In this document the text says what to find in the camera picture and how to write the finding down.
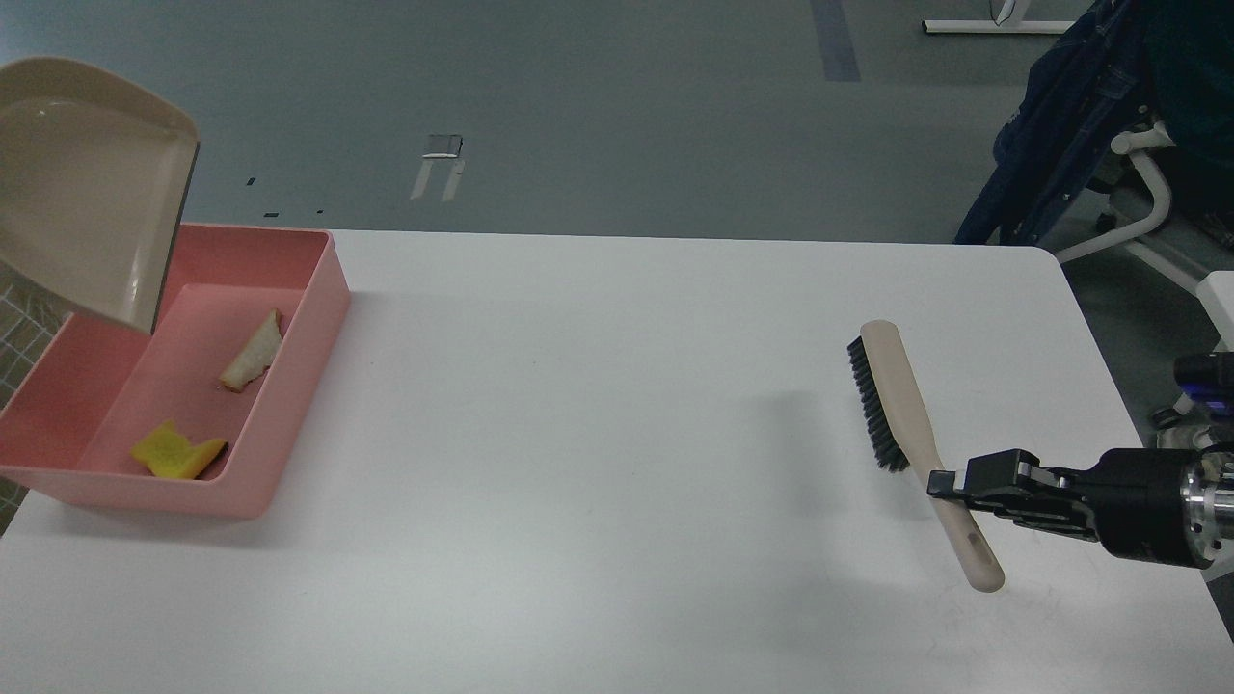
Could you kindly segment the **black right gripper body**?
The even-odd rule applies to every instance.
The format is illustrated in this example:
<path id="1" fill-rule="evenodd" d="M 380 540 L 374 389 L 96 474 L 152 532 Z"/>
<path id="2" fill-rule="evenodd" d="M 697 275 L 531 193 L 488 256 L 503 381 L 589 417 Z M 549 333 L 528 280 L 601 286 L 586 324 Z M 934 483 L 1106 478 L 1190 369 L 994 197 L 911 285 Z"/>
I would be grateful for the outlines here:
<path id="1" fill-rule="evenodd" d="M 1107 553 L 1208 571 L 1232 548 L 1232 452 L 1108 451 L 1085 470 L 1085 501 Z"/>

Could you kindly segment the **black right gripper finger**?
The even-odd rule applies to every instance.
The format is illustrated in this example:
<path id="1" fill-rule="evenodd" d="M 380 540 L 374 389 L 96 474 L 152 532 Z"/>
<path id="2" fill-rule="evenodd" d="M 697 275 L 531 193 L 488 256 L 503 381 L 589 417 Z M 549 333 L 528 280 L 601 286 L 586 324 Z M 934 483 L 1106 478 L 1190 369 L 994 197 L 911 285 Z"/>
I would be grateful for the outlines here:
<path id="1" fill-rule="evenodd" d="M 1095 512 L 1076 482 L 1077 470 L 1044 468 L 1030 452 L 1009 449 L 972 458 L 961 475 L 930 470 L 928 495 L 1023 529 L 1096 541 Z"/>

